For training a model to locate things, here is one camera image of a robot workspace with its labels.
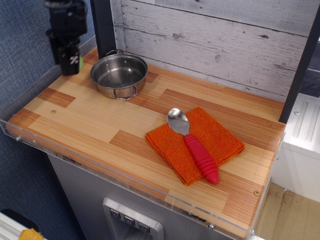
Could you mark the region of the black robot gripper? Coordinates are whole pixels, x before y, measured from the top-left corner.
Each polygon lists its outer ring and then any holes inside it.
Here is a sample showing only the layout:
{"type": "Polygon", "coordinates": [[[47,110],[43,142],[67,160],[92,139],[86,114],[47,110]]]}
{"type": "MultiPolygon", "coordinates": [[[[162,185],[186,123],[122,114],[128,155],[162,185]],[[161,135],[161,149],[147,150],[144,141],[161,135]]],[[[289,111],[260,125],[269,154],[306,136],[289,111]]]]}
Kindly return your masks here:
{"type": "Polygon", "coordinates": [[[85,4],[46,4],[49,11],[49,38],[53,58],[60,64],[64,76],[80,71],[80,36],[87,33],[87,6],[85,4]]]}

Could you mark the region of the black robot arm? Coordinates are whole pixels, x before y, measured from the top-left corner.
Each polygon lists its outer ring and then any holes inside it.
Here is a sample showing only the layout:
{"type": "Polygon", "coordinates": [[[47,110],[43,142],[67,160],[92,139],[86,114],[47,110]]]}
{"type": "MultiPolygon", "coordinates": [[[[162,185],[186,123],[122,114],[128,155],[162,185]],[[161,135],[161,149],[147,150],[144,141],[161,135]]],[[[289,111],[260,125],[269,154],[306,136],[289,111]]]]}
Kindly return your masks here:
{"type": "Polygon", "coordinates": [[[45,0],[50,29],[46,31],[53,58],[64,76],[76,75],[82,66],[78,48],[87,33],[87,6],[82,0],[45,0]]]}

